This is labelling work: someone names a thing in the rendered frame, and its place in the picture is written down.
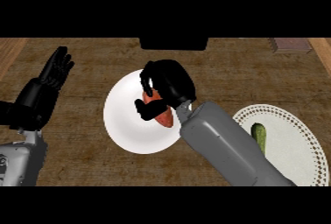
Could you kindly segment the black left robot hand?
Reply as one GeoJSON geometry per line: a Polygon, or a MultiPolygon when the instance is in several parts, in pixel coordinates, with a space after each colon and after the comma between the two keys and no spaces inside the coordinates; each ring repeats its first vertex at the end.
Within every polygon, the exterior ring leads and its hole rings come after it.
{"type": "Polygon", "coordinates": [[[14,102],[0,101],[0,125],[7,125],[11,130],[42,129],[74,65],[68,48],[60,46],[45,62],[40,75],[25,84],[14,102]]]}

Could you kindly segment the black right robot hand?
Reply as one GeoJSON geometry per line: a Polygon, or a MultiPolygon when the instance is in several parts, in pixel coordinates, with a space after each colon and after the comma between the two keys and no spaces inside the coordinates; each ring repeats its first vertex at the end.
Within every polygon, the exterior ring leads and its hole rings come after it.
{"type": "Polygon", "coordinates": [[[140,74],[140,85],[147,97],[158,91],[159,99],[144,103],[134,101],[140,118],[144,121],[153,119],[167,107],[174,109],[184,103],[196,100],[192,78],[180,63],[171,59],[149,61],[140,74]]]}

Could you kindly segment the orange sweet potato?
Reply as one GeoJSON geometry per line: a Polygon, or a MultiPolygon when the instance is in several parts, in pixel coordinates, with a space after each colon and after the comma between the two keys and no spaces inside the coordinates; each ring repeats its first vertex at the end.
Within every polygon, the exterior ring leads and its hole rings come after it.
{"type": "MultiPolygon", "coordinates": [[[[152,89],[152,96],[147,96],[146,93],[141,93],[141,100],[144,103],[149,103],[155,100],[161,100],[158,90],[152,89]]],[[[170,128],[173,126],[171,107],[167,107],[167,110],[155,117],[155,120],[165,128],[170,128]]]]}

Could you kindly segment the white round plate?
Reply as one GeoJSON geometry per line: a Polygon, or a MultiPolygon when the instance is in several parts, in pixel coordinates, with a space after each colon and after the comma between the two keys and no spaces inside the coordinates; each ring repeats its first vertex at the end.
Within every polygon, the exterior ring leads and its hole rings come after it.
{"type": "Polygon", "coordinates": [[[128,152],[150,154],[165,150],[180,139],[180,121],[173,114],[173,126],[165,128],[155,120],[143,121],[134,107],[141,98],[140,72],[128,73],[108,93],[103,123],[115,144],[128,152]]]}

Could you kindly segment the white round dotted placemat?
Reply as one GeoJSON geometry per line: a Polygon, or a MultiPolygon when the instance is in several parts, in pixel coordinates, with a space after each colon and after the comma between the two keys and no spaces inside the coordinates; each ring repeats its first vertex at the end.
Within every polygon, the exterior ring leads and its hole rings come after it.
{"type": "Polygon", "coordinates": [[[267,104],[242,108],[232,119],[251,134],[258,123],[264,127],[264,156],[277,171],[298,186],[328,186],[326,156],[310,129],[283,109],[267,104]]]}

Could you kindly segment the black box appliance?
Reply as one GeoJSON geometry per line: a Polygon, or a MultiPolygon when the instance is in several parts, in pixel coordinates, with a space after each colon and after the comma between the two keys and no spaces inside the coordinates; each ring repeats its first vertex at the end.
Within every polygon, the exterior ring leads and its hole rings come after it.
{"type": "Polygon", "coordinates": [[[140,48],[144,50],[202,51],[207,38],[140,38],[140,48]]]}

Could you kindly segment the green cucumber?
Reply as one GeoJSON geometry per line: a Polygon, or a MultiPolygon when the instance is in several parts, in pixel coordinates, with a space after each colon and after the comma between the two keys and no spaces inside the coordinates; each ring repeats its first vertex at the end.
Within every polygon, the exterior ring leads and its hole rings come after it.
{"type": "Polygon", "coordinates": [[[255,123],[251,127],[251,136],[255,140],[260,150],[264,151],[266,146],[266,129],[260,123],[255,123]]]}

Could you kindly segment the brown wooden block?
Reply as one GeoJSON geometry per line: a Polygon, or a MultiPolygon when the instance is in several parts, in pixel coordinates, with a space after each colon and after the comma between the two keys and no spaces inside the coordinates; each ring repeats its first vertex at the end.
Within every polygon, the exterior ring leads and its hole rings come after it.
{"type": "Polygon", "coordinates": [[[311,46],[306,38],[269,38],[273,53],[308,53],[311,46]]]}

